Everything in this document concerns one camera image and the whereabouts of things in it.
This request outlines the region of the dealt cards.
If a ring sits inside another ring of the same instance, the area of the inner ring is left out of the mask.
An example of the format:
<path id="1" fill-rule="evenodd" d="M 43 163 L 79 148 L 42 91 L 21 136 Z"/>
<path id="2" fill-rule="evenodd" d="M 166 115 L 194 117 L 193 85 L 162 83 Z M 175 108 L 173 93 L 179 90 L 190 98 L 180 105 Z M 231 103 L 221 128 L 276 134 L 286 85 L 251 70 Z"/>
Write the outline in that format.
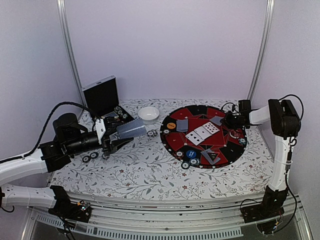
<path id="1" fill-rule="evenodd" d="M 214 152 L 211 149 L 206 149 L 206 150 L 201 152 L 201 154 L 204 156 L 204 158 L 211 164 L 209 153 L 214 153 Z"/>
<path id="2" fill-rule="evenodd" d="M 189 129 L 188 119 L 178 119 L 176 121 L 176 131 L 177 132 L 187 132 Z"/>
<path id="3" fill-rule="evenodd" d="M 212 122 L 215 125 L 221 126 L 223 124 L 222 123 L 223 119 L 224 119 L 224 117 L 216 115 L 216 116 L 212 117 L 209 121 Z"/>

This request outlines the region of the green chips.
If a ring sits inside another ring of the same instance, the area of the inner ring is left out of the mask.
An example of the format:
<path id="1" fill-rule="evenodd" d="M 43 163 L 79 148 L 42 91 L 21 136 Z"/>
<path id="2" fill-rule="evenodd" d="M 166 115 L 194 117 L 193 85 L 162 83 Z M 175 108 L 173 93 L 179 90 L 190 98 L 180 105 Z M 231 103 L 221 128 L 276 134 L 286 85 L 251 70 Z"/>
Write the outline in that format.
<path id="1" fill-rule="evenodd" d="M 240 138 L 238 140 L 238 142 L 241 144 L 241 145 L 246 145 L 247 144 L 247 140 L 245 138 Z"/>
<path id="2" fill-rule="evenodd" d="M 190 166 L 193 166 L 193 167 L 196 167 L 200 164 L 200 160 L 198 158 L 191 158 L 189 160 L 189 165 Z"/>

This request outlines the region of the blue card deck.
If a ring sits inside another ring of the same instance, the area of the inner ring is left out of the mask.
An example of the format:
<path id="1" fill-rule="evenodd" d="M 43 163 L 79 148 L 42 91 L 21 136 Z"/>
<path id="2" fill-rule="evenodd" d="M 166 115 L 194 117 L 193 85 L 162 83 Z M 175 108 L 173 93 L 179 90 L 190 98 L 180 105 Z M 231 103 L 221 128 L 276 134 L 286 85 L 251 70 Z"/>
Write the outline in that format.
<path id="1" fill-rule="evenodd" d="M 118 126 L 116 131 L 119 139 L 135 138 L 147 133 L 145 123 L 141 118 Z"/>

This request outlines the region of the triangular all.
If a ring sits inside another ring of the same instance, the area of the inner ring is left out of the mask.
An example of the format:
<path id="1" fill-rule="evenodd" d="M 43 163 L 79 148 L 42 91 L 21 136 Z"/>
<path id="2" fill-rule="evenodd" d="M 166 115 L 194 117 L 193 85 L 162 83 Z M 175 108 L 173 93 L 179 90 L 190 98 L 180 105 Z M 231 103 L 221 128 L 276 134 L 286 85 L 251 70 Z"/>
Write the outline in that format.
<path id="1" fill-rule="evenodd" d="M 218 155 L 219 155 L 218 153 L 209 152 L 208 155 L 209 155 L 209 158 L 211 160 L 212 165 L 215 165 L 216 163 L 218 163 L 221 160 L 220 157 L 218 157 Z"/>

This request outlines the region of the blue small blind button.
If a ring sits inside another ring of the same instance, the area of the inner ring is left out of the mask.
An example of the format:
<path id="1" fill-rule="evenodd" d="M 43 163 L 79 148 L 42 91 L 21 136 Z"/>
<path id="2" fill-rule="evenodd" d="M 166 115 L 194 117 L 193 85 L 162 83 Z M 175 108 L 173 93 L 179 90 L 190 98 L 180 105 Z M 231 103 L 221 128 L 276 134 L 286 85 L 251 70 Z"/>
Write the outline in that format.
<path id="1" fill-rule="evenodd" d="M 197 157 L 197 152 L 194 151 L 194 150 L 187 150 L 186 151 L 186 157 L 189 158 L 189 159 L 194 159 Z"/>

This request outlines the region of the orange big blind button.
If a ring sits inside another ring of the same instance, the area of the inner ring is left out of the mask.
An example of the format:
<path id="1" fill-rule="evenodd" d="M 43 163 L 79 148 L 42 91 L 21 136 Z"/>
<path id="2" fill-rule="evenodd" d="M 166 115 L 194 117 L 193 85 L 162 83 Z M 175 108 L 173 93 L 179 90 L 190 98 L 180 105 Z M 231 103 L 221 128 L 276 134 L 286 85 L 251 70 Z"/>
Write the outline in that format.
<path id="1" fill-rule="evenodd" d="M 170 130 L 175 129 L 176 126 L 177 126 L 177 125 L 176 125 L 174 122 L 169 122 L 169 123 L 166 125 L 166 127 L 167 127 L 168 129 L 170 129 Z"/>

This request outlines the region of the red chips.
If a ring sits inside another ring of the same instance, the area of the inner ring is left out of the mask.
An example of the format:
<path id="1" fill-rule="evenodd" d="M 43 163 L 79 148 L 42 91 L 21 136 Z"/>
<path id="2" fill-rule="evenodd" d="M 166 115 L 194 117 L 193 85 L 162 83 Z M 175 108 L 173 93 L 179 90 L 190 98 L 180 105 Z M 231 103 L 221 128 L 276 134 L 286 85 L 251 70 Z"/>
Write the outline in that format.
<path id="1" fill-rule="evenodd" d="M 176 157 L 177 159 L 182 159 L 183 156 L 184 156 L 184 153 L 183 153 L 182 151 L 177 151 L 177 152 L 175 153 L 175 157 Z"/>

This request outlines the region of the blue chips off mat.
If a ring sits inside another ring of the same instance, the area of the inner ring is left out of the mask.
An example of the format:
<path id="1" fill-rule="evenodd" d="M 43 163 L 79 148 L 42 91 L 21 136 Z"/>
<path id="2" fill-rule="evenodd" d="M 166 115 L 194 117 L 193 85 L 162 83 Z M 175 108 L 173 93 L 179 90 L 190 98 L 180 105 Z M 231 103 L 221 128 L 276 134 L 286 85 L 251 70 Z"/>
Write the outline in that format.
<path id="1" fill-rule="evenodd" d="M 190 167 L 190 165 L 189 165 L 188 162 L 183 162 L 183 163 L 181 164 L 181 167 L 182 167 L 184 170 L 187 170 L 187 169 Z"/>

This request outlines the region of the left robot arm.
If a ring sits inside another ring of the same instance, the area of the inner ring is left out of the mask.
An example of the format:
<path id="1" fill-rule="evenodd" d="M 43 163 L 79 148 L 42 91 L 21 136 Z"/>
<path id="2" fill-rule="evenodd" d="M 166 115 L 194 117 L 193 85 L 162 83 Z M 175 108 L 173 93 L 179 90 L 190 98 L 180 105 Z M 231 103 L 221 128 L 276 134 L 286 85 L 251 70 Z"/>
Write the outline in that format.
<path id="1" fill-rule="evenodd" d="M 114 118 L 98 118 L 95 130 L 79 124 L 74 113 L 65 113 L 53 122 L 53 141 L 36 144 L 23 155 L 0 162 L 0 203 L 3 206 L 32 206 L 56 209 L 63 217 L 70 217 L 78 204 L 71 203 L 61 186 L 28 188 L 11 185 L 12 181 L 40 173 L 52 173 L 71 163 L 84 152 L 101 149 L 106 156 L 115 153 L 133 138 L 120 138 L 121 123 Z"/>

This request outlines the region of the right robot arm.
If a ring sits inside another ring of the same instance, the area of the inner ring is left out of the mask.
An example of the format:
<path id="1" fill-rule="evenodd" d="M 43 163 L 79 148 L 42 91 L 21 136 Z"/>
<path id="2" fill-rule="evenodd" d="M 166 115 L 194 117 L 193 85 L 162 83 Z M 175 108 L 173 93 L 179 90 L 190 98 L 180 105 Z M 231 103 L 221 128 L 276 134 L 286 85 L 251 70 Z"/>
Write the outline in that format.
<path id="1" fill-rule="evenodd" d="M 232 130 L 216 125 L 213 135 L 195 145 L 177 121 L 187 119 L 193 131 L 223 117 L 231 105 L 192 99 L 131 100 L 130 113 L 156 107 L 160 117 L 148 126 L 157 136 L 140 136 L 108 160 L 109 172 L 101 185 L 107 197 L 134 200 L 217 199 L 262 193 L 266 187 L 284 188 L 285 161 L 294 140 L 276 137 L 271 156 L 257 127 Z"/>

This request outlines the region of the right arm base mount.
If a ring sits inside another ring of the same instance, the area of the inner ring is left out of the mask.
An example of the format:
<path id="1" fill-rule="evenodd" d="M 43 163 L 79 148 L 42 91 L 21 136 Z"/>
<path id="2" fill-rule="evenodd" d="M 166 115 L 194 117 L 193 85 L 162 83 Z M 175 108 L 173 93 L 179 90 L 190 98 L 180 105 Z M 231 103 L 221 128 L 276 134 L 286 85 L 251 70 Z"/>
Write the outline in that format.
<path id="1" fill-rule="evenodd" d="M 264 209 L 260 203 L 241 206 L 240 212 L 245 223 L 251 223 L 277 217 L 285 213 L 283 207 Z"/>

